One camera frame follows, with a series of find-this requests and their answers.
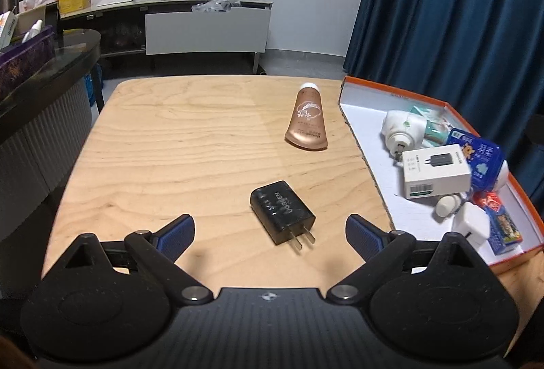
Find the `blue plastic bag on floor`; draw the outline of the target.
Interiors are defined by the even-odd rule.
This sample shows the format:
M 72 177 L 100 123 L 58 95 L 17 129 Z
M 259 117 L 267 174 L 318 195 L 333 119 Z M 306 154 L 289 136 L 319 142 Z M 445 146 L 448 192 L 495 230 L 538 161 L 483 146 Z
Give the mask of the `blue plastic bag on floor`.
M 99 64 L 95 64 L 85 76 L 85 85 L 88 93 L 89 105 L 96 105 L 98 112 L 101 112 L 104 107 L 104 98 L 102 96 L 102 70 Z

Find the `white cube charger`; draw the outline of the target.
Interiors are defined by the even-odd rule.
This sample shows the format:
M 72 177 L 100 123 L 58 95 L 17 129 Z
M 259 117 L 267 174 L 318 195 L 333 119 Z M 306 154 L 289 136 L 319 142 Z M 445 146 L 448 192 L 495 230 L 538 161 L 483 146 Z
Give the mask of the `white cube charger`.
M 475 250 L 478 250 L 489 239 L 490 216 L 478 205 L 467 201 L 455 214 L 452 231 L 462 235 Z

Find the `orange white cardboard tray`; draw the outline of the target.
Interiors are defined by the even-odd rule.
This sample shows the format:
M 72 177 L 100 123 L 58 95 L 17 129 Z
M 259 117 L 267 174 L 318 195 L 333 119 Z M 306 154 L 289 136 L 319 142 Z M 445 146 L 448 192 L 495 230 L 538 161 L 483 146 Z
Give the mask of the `orange white cardboard tray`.
M 543 221 L 499 147 L 448 103 L 346 77 L 339 105 L 396 229 L 455 232 L 499 273 L 543 249 Z

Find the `dark blue curtain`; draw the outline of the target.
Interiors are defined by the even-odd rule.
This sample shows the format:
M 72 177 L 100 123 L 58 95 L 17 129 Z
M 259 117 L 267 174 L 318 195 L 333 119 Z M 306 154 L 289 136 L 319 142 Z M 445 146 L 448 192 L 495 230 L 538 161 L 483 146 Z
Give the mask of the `dark blue curtain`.
M 543 0 L 361 0 L 344 69 L 452 105 L 542 208 Z

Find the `white charger retail box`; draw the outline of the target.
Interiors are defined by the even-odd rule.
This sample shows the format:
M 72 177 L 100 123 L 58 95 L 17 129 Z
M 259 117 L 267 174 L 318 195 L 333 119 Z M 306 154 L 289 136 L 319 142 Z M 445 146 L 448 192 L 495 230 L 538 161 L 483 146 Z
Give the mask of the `white charger retail box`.
M 458 144 L 405 151 L 404 194 L 408 200 L 467 192 L 471 169 Z

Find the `purple storage basket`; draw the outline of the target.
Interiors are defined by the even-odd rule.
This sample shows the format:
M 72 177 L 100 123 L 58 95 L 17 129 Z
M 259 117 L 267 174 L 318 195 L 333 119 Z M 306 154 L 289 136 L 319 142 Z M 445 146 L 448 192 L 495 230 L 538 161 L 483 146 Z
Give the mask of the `purple storage basket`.
M 1 14 L 1 100 L 53 59 L 53 27 L 45 6 L 21 14 Z

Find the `blue floss pick box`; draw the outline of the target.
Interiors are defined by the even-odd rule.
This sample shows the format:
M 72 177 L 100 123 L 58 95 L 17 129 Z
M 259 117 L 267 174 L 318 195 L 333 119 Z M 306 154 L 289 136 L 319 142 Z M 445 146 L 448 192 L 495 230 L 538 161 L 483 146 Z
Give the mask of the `blue floss pick box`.
M 473 191 L 497 191 L 508 181 L 508 164 L 496 143 L 457 128 L 450 131 L 446 143 L 461 147 L 471 169 Z

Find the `clear plastic bags on cabinet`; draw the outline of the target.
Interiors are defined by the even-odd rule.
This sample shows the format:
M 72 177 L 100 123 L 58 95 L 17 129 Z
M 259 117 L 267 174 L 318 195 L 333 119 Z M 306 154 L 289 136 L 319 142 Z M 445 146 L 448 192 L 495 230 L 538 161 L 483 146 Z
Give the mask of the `clear plastic bags on cabinet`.
M 208 0 L 191 7 L 194 13 L 219 13 L 229 12 L 234 7 L 242 5 L 240 0 Z

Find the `black wall charger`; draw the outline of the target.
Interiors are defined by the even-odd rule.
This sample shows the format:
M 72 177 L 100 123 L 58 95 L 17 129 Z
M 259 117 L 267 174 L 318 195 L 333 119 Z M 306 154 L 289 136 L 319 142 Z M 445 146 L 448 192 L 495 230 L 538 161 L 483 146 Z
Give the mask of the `black wall charger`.
M 249 203 L 276 246 L 290 242 L 301 250 L 301 235 L 311 245 L 315 243 L 312 233 L 315 215 L 287 181 L 280 180 L 253 190 Z

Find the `white plug-in mosquito repeller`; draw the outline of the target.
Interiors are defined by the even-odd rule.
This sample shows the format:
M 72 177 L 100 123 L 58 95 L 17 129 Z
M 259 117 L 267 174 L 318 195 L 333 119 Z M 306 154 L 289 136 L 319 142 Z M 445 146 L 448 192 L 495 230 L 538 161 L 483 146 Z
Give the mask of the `white plug-in mosquito repeller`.
M 427 120 L 421 115 L 403 110 L 389 110 L 382 121 L 381 134 L 390 155 L 399 161 L 405 151 L 421 147 L 426 128 Z

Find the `rose gold cream tube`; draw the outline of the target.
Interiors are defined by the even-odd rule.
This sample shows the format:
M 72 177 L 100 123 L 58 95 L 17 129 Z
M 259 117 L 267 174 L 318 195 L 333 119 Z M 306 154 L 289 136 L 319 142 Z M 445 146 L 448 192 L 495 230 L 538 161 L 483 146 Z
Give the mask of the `rose gold cream tube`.
M 328 147 L 321 93 L 315 83 L 307 82 L 299 88 L 285 140 L 309 151 Z

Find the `red blue playing card box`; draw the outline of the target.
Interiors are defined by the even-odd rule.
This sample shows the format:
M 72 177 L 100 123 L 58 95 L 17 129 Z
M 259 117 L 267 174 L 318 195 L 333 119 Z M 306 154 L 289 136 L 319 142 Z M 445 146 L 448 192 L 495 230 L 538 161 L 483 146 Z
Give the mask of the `red blue playing card box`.
M 501 255 L 516 248 L 523 237 L 499 195 L 494 191 L 477 191 L 472 201 L 490 218 L 488 242 L 495 255 Z

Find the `teal bandage box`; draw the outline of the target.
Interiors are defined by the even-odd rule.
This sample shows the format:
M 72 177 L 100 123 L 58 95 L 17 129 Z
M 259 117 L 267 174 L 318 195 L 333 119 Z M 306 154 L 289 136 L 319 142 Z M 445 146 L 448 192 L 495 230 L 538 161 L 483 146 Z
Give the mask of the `teal bandage box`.
M 453 125 L 444 118 L 439 110 L 429 109 L 423 106 L 413 106 L 411 113 L 423 117 L 426 121 L 426 129 L 424 131 L 424 140 L 433 146 L 444 145 Z

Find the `white tv cabinet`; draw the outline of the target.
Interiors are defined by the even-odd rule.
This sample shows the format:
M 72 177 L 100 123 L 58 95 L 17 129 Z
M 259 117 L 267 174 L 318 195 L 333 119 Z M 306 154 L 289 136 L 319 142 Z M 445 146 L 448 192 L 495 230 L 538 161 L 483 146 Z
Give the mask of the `white tv cabinet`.
M 197 12 L 206 0 L 135 0 L 55 15 L 56 31 L 101 34 L 103 58 L 145 54 L 243 53 L 257 74 L 267 48 L 273 3 L 241 0 L 228 12 Z

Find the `yellow cardboard box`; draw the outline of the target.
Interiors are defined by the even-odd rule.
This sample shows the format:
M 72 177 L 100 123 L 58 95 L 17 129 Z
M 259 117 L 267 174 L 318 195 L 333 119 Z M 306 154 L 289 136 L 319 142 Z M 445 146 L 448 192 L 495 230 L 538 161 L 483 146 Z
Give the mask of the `yellow cardboard box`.
M 61 16 L 79 12 L 91 7 L 91 0 L 57 0 Z

